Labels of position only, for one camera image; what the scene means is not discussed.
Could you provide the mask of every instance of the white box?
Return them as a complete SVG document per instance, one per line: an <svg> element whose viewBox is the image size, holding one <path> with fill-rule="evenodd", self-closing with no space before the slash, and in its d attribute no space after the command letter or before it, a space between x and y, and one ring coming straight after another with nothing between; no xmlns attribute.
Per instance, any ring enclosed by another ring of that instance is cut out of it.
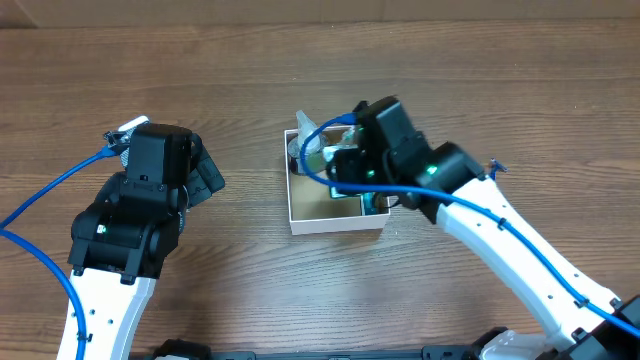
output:
<svg viewBox="0 0 640 360"><path fill-rule="evenodd" d="M350 126L332 126L324 131L329 143L339 141L342 133ZM292 174L289 171L287 145L298 134L297 129L284 131L284 160L287 174L287 203L289 205L289 225L293 235L315 234L336 231L382 229L389 219L386 213L363 215L362 199L349 197L331 199L329 188L313 179Z"/></svg>

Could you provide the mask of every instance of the blue cable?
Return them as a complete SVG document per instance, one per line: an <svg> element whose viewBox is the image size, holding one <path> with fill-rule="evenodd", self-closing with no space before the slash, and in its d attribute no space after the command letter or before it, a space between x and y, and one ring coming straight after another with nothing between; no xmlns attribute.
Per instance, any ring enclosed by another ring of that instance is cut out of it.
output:
<svg viewBox="0 0 640 360"><path fill-rule="evenodd" d="M11 215L9 215L0 224L0 236L3 236L13 241L16 245L25 249L26 251L31 253L33 256L35 256L36 259L40 260L40 262L43 263L44 266L46 266L51 271L51 273L53 273L56 279L58 279L58 281L64 288L64 291L69 296L69 300L71 301L71 305L73 305L73 311L75 312L76 319L78 321L78 337L79 338L78 338L78 350L76 351L76 360L84 359L84 353L87 347L87 342L86 342L87 322L84 317L84 310L82 309L82 303L80 302L80 298L78 297L76 290L73 288L71 281L69 281L69 279L67 278L65 273L62 271L62 269L60 269L58 265L56 265L56 263L53 262L53 260L51 260L51 258L49 258L45 253L43 253L40 249L38 249L36 246L31 244L27 240L21 238L20 236L10 231L5 230L4 228L7 225L11 224L13 220L15 220L18 216L20 216L20 214L22 214L29 206L31 206L31 204L33 204L39 198L41 198L44 194L49 192L49 190L53 189L61 182L68 179L71 175L77 173L78 171L82 170L83 168L87 167L88 165L98 160L115 156L115 155L116 153L113 150L109 149L106 146L103 147L95 155L81 162L80 164L72 167L67 172L60 175L57 179L52 181L49 185L42 188L42 190L38 191L35 195L33 195L27 201L25 201L24 204L20 205L20 207L18 207Z"/></svg>
<svg viewBox="0 0 640 360"><path fill-rule="evenodd" d="M329 187L335 187L338 189L353 191L353 192L415 193L415 194L420 194L422 196L427 196L427 197L434 198L444 202L455 202L471 210L474 210L488 217L489 219L495 221L499 226L501 225L504 229L509 231L513 236L515 236L518 240L520 240L522 244L527 249L529 249L531 253L533 253L533 255L542 263L542 265L544 265L544 267L547 268L547 270L549 270L551 275L558 281L558 283L560 283L560 285L562 285L562 287L569 294L571 294L579 304L586 304L586 307L589 310L601 316L603 319L605 319L609 323L631 334L635 338L640 339L640 329L618 319L617 317L607 313L606 311L600 309L596 305L590 303L586 297L580 294L576 289L574 289L567 282L567 280L565 280L565 278L562 277L560 272L558 272L558 270L553 266L553 264L551 264L551 262L544 255L542 255L542 253L524 235L522 235L518 230L516 230L516 228L514 228L508 221L504 222L504 220L500 216L492 213L488 209L485 209L468 200L459 198L457 196L449 195L447 193L440 192L440 191L423 189L423 188L414 187L414 186L402 186L402 185L365 185L365 184L342 183L342 182L323 179L317 176L316 174L314 174L306 162L305 155L307 151L307 146L309 145L309 142L313 138L320 135L327 127L336 123L342 123L346 125L356 125L356 116L353 113L347 113L335 119L327 121L325 124L323 124L318 129L316 129L309 137L307 137L304 143L302 144L302 147L300 148L300 162L302 163L302 169L304 170L305 174L309 176L311 179L321 184L327 185Z"/></svg>
<svg viewBox="0 0 640 360"><path fill-rule="evenodd" d="M116 153L113 152L113 150L109 149L106 146L103 147L95 155L93 155L92 157L88 158L87 160L81 162L80 164L72 167L67 172L65 172L64 174L60 175L60 177L58 177L57 179L53 180L49 185L47 185L44 188L42 188L42 190L40 190L37 193L35 193L32 197L30 197L27 201L25 201L24 204L20 205L20 207L17 208L11 215L7 216L7 218L4 219L4 221L2 223L0 223L0 229L6 228L9 224L11 224L13 222L13 220L15 220L29 206L31 206L31 204L36 202L36 200L40 199L44 194L48 193L49 190L53 189L54 187L58 186L61 182L65 181L71 175L77 173L78 171L82 170L83 168L87 167L88 165L90 165L90 164L92 164L92 163L94 163L94 162L96 162L98 160L101 160L101 159L104 159L104 158L108 158L108 157L111 157L111 156L115 156L115 155L116 155Z"/></svg>

